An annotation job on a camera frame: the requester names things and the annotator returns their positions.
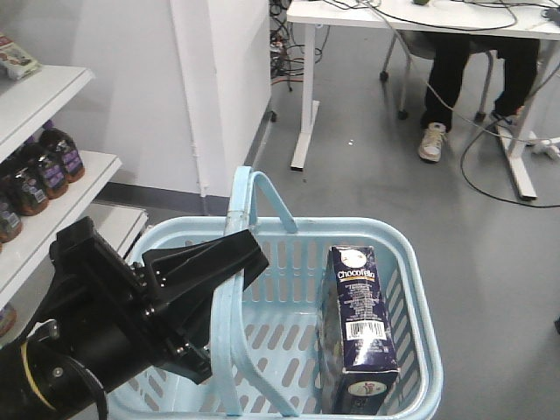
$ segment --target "person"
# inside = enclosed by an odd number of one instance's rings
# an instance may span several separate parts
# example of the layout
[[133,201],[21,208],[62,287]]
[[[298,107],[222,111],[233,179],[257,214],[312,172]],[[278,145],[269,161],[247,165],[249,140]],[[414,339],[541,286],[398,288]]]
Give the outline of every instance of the person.
[[[435,47],[429,83],[450,108],[455,106],[463,83],[463,72],[471,51],[471,42],[496,50],[504,59],[504,87],[494,102],[492,117],[500,123],[515,124],[515,118],[526,101],[536,77],[539,40],[531,38],[493,37],[467,33],[425,32]],[[441,158],[445,135],[452,129],[452,110],[447,108],[428,87],[421,118],[422,142],[418,156],[436,163]]]

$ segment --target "chocolate milk carton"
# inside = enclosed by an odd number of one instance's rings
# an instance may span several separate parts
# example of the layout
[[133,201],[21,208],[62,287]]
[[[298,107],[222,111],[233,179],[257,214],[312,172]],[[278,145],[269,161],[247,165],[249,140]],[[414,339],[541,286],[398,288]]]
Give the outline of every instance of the chocolate milk carton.
[[331,247],[321,289],[322,410],[372,416],[398,375],[373,247]]

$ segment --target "yellow ring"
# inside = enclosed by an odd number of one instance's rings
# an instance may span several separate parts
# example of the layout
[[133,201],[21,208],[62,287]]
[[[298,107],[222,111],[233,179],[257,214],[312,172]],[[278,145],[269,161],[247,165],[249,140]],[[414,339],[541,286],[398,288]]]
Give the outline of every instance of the yellow ring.
[[33,393],[49,409],[51,409],[52,411],[56,411],[56,409],[46,400],[43,394],[41,394],[41,391],[39,391],[39,387],[37,386],[37,383],[35,383],[35,381],[33,380],[32,371],[29,369],[29,363],[27,361],[27,341],[21,345],[21,359],[24,363],[25,377],[27,378],[27,381],[29,382],[29,386],[31,387]]

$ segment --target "chair leg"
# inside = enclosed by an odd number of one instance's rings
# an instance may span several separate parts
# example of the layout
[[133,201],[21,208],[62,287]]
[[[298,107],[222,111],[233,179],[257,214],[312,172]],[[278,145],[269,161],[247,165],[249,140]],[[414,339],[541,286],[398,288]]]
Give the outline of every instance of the chair leg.
[[406,93],[407,93],[407,87],[409,85],[410,64],[411,64],[411,58],[410,56],[407,55],[406,67],[404,68],[404,77],[402,78],[401,100],[399,101],[399,109],[398,109],[399,120],[405,120],[409,116],[409,113],[404,108],[404,105],[406,103]]
[[482,96],[480,97],[479,110],[474,117],[474,121],[481,123],[487,116],[485,108],[487,105],[488,88],[490,87],[490,79],[492,77],[492,71],[494,70],[494,57],[491,52],[485,52],[486,58],[488,59],[488,69],[486,70],[486,79],[484,80],[484,88],[482,89]]
[[387,66],[389,65],[389,60],[391,58],[391,55],[393,55],[393,49],[395,48],[395,42],[396,42],[396,35],[394,34],[393,38],[391,39],[391,43],[388,46],[387,57],[385,57],[385,62],[383,63],[383,69],[379,73],[379,79],[381,81],[387,81],[387,79],[389,78],[389,73],[387,73]]

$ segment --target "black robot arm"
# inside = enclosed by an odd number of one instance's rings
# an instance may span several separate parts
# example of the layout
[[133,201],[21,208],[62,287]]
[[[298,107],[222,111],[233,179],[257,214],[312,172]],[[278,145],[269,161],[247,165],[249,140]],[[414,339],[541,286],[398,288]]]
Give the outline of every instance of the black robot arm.
[[268,266],[248,230],[129,266],[89,218],[60,231],[50,254],[49,291],[0,350],[5,420],[65,420],[91,403],[106,418],[105,393],[151,365],[203,382],[214,289],[241,270],[247,287]]

